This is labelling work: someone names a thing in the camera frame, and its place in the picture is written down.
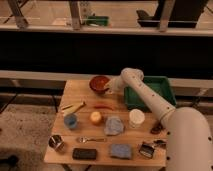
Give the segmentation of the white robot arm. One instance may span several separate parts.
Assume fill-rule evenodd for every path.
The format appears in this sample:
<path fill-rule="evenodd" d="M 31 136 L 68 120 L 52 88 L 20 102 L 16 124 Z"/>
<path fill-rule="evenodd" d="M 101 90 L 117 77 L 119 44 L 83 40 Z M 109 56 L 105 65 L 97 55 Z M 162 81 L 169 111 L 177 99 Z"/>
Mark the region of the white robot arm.
<path fill-rule="evenodd" d="M 176 108 L 143 82 L 140 69 L 124 68 L 105 85 L 112 92 L 131 87 L 167 131 L 166 171 L 213 171 L 213 136 L 205 116 Z"/>

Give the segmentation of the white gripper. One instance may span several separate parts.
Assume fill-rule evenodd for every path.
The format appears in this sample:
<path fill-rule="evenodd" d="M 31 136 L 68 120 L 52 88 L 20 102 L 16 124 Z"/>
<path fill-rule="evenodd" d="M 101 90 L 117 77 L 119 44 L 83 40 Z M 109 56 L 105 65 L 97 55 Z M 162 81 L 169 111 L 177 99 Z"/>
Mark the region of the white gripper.
<path fill-rule="evenodd" d="M 122 90 L 122 81 L 120 78 L 112 78 L 109 82 L 105 84 L 105 88 L 111 94 L 117 93 Z"/>

